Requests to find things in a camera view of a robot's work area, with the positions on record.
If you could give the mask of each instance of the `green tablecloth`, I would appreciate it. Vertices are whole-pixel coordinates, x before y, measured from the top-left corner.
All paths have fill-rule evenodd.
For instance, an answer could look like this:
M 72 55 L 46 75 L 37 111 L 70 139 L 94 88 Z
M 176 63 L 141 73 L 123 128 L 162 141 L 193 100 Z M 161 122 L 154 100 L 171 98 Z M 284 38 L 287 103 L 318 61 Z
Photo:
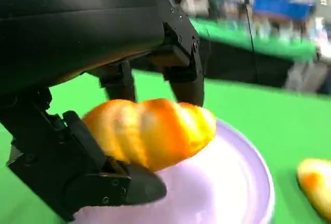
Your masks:
M 135 72 L 135 77 L 140 101 L 173 99 L 161 76 Z M 299 190 L 295 169 L 307 157 L 331 159 L 330 99 L 213 81 L 206 82 L 205 92 L 205 107 L 245 134 L 269 165 L 276 188 L 274 223 L 324 223 Z M 82 115 L 106 99 L 89 75 L 56 86 L 52 93 L 52 113 L 75 110 Z M 0 223 L 62 223 L 5 167 L 10 135 L 1 126 L 0 139 Z
M 191 23 L 199 36 L 211 41 L 223 42 L 235 47 L 252 50 L 252 40 L 247 30 L 239 25 L 236 29 L 229 27 L 228 21 L 218 22 L 210 20 L 191 19 Z M 293 40 L 289 43 L 282 42 L 276 37 L 269 40 L 253 38 L 254 50 L 266 55 L 271 55 L 291 61 L 309 62 L 316 56 L 316 47 L 309 40 Z

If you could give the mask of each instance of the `robotic hand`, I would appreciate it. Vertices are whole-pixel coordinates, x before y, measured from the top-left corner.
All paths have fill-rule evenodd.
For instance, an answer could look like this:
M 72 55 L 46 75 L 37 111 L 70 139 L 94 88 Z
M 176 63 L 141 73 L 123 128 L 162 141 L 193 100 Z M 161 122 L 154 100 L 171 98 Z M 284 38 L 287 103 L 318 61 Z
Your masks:
M 0 0 L 0 123 L 8 167 L 65 221 L 85 206 L 166 195 L 144 168 L 106 157 L 77 114 L 50 115 L 51 85 L 82 73 L 110 98 L 136 100 L 128 61 L 164 68 L 178 101 L 203 104 L 198 34 L 168 0 Z

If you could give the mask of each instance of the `orange pastry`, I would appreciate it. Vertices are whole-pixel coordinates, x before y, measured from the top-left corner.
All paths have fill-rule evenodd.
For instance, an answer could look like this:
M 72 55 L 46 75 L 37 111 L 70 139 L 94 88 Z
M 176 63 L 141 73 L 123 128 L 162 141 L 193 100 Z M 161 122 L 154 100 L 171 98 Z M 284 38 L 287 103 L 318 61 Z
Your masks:
M 309 201 L 331 222 L 331 161 L 306 159 L 299 165 L 297 175 Z
M 167 99 L 111 100 L 87 113 L 83 122 L 107 156 L 153 172 L 192 157 L 216 133 L 216 119 L 208 110 Z

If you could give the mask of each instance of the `cable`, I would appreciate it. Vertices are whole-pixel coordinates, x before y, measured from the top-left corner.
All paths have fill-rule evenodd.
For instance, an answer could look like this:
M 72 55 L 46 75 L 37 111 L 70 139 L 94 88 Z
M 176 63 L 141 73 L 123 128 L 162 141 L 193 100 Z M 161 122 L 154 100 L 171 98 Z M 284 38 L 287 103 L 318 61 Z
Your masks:
M 251 57 L 252 57 L 252 60 L 253 60 L 253 67 L 255 69 L 255 80 L 256 80 L 256 83 L 259 83 L 258 65 L 257 65 L 257 62 L 255 60 L 254 41 L 253 41 L 252 29 L 251 29 L 251 26 L 250 26 L 249 12 L 248 12 L 248 8 L 247 8 L 248 4 L 249 4 L 249 0 L 244 0 L 246 17 L 247 17 L 247 21 L 248 21 L 248 31 L 249 31 L 249 35 L 250 35 L 250 42 L 251 42 L 251 45 L 252 45 L 252 55 L 251 55 Z

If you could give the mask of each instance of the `person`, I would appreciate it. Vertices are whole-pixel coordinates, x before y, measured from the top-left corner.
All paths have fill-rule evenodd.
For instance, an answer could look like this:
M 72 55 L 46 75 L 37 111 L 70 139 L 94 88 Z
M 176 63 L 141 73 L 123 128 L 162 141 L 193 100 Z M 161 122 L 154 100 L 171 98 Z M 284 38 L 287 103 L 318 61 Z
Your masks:
M 217 10 L 210 0 L 182 0 L 181 8 L 192 17 L 214 19 Z

